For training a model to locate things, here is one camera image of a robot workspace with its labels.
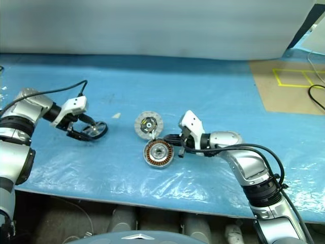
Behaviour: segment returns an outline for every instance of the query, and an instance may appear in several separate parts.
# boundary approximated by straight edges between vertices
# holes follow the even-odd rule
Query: floor
[[[91,229],[85,213],[60,198],[25,192],[17,192],[16,195],[17,235],[13,238],[13,244],[61,244],[68,236],[75,235],[82,238]],[[95,234],[107,232],[115,205],[78,200],[68,201],[79,205],[89,214]],[[180,212],[149,208],[138,208],[137,211],[138,228],[141,230],[180,231],[182,216]],[[207,219],[212,232],[213,244],[226,244],[225,225],[238,223],[238,220],[217,216],[208,216]],[[245,243],[258,244],[252,228],[252,220],[239,221],[242,223],[241,230]],[[309,225],[309,229],[316,244],[325,243],[324,226]]]

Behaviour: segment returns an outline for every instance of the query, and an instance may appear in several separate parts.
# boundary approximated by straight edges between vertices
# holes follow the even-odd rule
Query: copper coil
[[[158,148],[156,152],[152,152],[152,149],[155,149],[154,147],[157,146]],[[157,151],[160,150],[160,148],[163,149],[163,152],[160,153],[164,153],[164,154],[157,154],[158,153]],[[173,159],[174,149],[171,145],[169,145],[164,140],[156,139],[156,140],[149,141],[148,144],[145,146],[144,156],[145,156],[145,160],[149,165],[157,166],[157,168],[162,168],[163,166],[168,165]]]

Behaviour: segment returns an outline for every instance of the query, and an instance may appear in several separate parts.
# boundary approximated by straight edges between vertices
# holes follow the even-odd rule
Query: cardboard sheet
[[[325,80],[325,65],[315,65]],[[256,86],[267,111],[325,114],[308,96],[308,88],[321,84],[309,63],[280,60],[250,62]],[[313,88],[312,95],[325,106],[325,89]]]

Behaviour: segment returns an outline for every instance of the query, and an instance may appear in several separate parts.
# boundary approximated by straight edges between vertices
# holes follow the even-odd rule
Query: small white object
[[[237,225],[227,225],[224,236],[229,244],[244,244],[242,231]]]
[[[187,127],[191,130],[191,136],[194,139],[195,149],[201,149],[201,136],[205,133],[202,121],[191,111],[187,111],[181,119],[179,125]],[[203,156],[202,152],[197,152],[197,155]]]
[[[116,113],[115,115],[112,116],[112,118],[120,118],[121,117],[121,113]]]
[[[56,119],[51,123],[51,126],[56,127],[64,118],[64,116],[66,116],[68,113],[71,113],[73,115],[79,115],[84,113],[86,110],[87,110],[86,96],[71,98],[63,104],[61,112],[56,117]]]

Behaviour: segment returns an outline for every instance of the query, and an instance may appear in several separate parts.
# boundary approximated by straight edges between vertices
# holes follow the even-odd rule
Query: blue tablecloth
[[[288,51],[283,59],[305,61]],[[31,175],[16,189],[94,201],[152,206],[204,214],[252,217],[247,199],[219,158],[186,155],[158,170],[142,156],[146,144],[134,121],[144,110],[164,120],[162,136],[179,133],[191,109],[207,132],[232,130],[246,142],[271,148],[282,159],[286,191],[307,221],[325,222],[325,116],[267,112],[248,62],[118,55],[2,54],[2,106],[22,87],[61,88],[87,79],[88,115],[106,121],[95,142],[69,138],[41,120],[32,137],[37,151]],[[58,105],[79,88],[49,97]],[[120,118],[112,118],[120,113]],[[275,172],[277,164],[271,160]]]

